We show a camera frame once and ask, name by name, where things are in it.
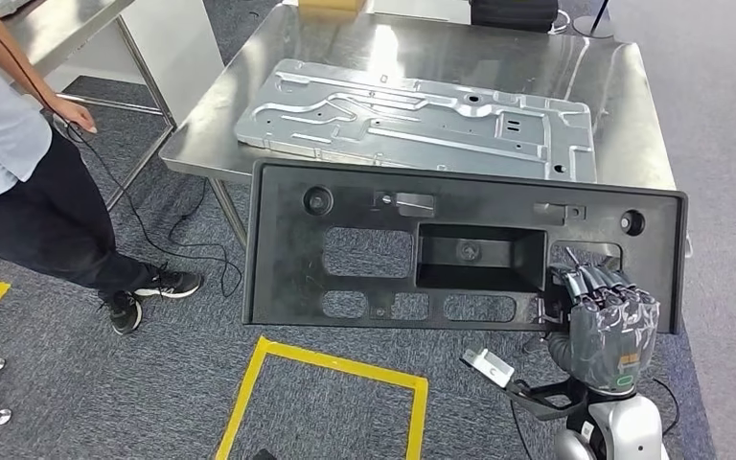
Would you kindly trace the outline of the person's hand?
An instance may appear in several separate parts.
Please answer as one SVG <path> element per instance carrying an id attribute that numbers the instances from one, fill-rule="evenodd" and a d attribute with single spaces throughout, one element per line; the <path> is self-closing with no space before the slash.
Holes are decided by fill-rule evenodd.
<path id="1" fill-rule="evenodd" d="M 66 122 L 74 123 L 86 132 L 98 132 L 95 121 L 90 112 L 82 105 L 63 99 L 58 95 L 47 103 L 48 107 Z"/>

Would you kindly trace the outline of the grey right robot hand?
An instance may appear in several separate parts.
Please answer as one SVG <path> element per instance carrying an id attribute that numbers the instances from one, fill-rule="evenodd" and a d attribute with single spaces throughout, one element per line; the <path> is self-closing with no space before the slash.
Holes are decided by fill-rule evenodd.
<path id="1" fill-rule="evenodd" d="M 550 272 L 567 295 L 567 330 L 546 336 L 549 355 L 594 391 L 631 392 L 652 359 L 660 303 L 621 270 L 553 264 Z"/>

